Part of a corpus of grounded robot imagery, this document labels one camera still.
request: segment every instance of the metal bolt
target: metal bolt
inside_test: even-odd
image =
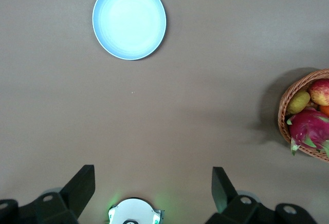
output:
[[[287,212],[288,214],[292,214],[292,215],[296,215],[297,214],[297,211],[293,207],[291,207],[289,205],[286,205],[285,207],[283,207],[283,210],[285,212]]]
[[[248,197],[242,197],[241,202],[243,202],[244,204],[251,204],[251,200]]]
[[[47,202],[47,201],[52,200],[52,198],[53,198],[52,195],[48,195],[48,196],[45,196],[45,197],[43,198],[43,201],[44,201],[44,202]]]
[[[8,207],[8,204],[6,202],[0,204],[0,210],[5,209],[6,207]]]

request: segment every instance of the white plate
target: white plate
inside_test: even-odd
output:
[[[160,45],[166,13],[160,0],[96,0],[93,27],[99,43],[110,54],[138,60]]]

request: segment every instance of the wicker basket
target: wicker basket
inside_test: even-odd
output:
[[[329,79],[329,69],[314,71],[309,75],[303,77],[302,79],[294,83],[292,86],[290,86],[281,98],[279,106],[278,125],[282,136],[288,143],[290,143],[291,135],[289,133],[288,125],[286,123],[286,116],[290,115],[286,111],[287,105],[297,91],[307,90],[311,83],[317,79]],[[316,149],[304,147],[299,147],[299,150],[322,161],[329,162],[329,158],[324,152],[318,152]]]

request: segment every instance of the pear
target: pear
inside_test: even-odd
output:
[[[291,114],[297,114],[307,106],[309,101],[309,93],[304,90],[299,90],[288,103],[287,111]]]

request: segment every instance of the dragon fruit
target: dragon fruit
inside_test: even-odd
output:
[[[300,146],[326,152],[329,158],[329,117],[307,107],[287,120],[293,155]]]

